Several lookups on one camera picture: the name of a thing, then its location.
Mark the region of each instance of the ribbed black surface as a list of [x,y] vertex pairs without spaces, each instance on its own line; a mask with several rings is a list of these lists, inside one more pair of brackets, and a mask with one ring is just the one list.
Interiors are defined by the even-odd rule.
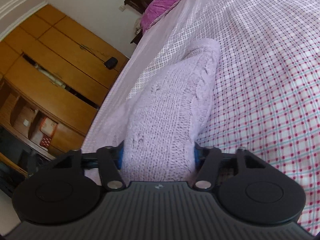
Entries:
[[256,227],[226,214],[209,193],[186,182],[133,182],[108,193],[92,213],[76,222],[38,226],[23,222],[7,240],[309,240],[296,223]]

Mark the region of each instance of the lavender knit sock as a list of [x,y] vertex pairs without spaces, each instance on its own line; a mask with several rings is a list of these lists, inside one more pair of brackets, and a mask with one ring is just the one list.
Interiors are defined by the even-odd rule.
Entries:
[[193,41],[184,60],[160,70],[132,108],[121,175],[132,180],[189,180],[194,144],[211,109],[220,46]]

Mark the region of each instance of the purple pillow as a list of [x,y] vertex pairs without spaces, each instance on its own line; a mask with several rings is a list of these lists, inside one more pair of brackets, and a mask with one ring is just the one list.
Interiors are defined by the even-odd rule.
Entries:
[[141,18],[143,33],[162,17],[166,16],[181,0],[153,0]]

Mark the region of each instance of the electrical outlet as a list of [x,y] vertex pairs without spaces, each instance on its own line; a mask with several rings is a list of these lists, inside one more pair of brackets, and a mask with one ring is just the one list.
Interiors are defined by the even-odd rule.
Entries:
[[125,10],[125,5],[124,5],[124,4],[121,5],[121,6],[119,7],[119,10],[123,12],[123,11]]

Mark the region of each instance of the checkered bedsheet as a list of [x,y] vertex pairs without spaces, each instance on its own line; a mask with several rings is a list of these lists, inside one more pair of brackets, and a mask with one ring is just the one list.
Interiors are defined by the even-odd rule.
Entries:
[[229,153],[245,146],[295,179],[307,195],[299,221],[316,234],[320,230],[320,0],[182,0],[148,32],[139,53],[153,42],[163,44],[128,97],[158,69],[180,60],[192,40],[218,40],[221,60],[215,102],[198,143]]

